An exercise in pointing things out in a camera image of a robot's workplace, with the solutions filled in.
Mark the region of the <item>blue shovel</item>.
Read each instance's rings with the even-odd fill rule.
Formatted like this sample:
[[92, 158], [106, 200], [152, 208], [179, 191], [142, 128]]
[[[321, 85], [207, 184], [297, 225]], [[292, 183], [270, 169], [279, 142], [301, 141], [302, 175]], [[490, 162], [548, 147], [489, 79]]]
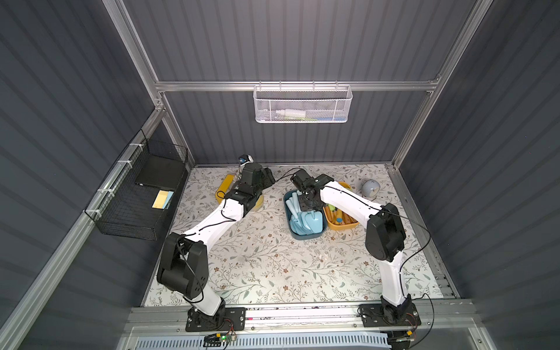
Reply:
[[295, 191], [295, 192], [292, 194], [292, 203], [293, 203], [293, 206], [295, 207], [295, 210], [296, 210], [297, 212], [300, 212], [300, 204], [299, 204], [299, 198], [298, 198], [298, 193], [297, 193], [297, 191]]
[[323, 231], [323, 216], [319, 211], [303, 211], [301, 221], [304, 228], [310, 234], [318, 234]]
[[303, 227], [303, 225], [300, 221], [300, 218], [298, 216], [298, 212], [296, 211], [296, 208], [293, 204], [293, 200], [291, 198], [286, 200], [286, 206], [291, 213], [291, 217], [290, 217], [291, 230], [294, 233], [298, 234], [299, 236], [303, 236], [304, 233], [305, 233], [304, 227]]

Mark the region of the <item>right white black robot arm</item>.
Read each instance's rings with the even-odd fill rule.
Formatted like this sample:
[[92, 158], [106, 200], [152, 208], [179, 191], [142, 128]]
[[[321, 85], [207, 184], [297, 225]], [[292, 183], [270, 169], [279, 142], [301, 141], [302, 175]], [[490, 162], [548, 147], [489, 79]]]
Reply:
[[326, 174], [313, 177], [299, 170], [290, 181], [308, 207], [317, 210], [332, 204], [365, 227], [365, 247], [379, 263], [382, 303], [393, 309], [407, 306], [411, 297], [402, 277], [406, 233], [398, 209], [392, 204], [383, 206], [369, 201]]

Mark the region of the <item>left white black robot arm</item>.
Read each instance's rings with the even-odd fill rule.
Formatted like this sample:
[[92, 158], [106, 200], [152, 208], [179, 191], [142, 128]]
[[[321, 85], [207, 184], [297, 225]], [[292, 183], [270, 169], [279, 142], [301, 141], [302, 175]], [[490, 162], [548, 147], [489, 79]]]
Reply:
[[210, 286], [208, 253], [234, 224], [255, 207], [262, 192], [275, 183], [269, 168], [245, 163], [241, 179], [205, 219], [184, 233], [170, 233], [163, 245], [156, 279], [180, 293], [195, 310], [215, 316], [223, 299]]

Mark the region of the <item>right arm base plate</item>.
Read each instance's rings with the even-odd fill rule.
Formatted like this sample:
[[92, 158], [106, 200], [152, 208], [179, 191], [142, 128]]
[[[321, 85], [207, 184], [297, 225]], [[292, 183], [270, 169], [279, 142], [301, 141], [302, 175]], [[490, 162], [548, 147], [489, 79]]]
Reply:
[[417, 308], [413, 303], [405, 303], [399, 307], [382, 303], [360, 304], [357, 313], [365, 328], [417, 328], [422, 325]]

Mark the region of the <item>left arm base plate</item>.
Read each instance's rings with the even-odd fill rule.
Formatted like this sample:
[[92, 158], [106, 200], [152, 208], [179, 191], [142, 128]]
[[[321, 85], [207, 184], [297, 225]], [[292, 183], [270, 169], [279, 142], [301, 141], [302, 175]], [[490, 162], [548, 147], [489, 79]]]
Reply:
[[245, 328], [246, 308], [220, 307], [214, 316], [206, 315], [196, 309], [188, 311], [185, 331], [191, 332], [225, 332], [233, 328], [240, 331]]

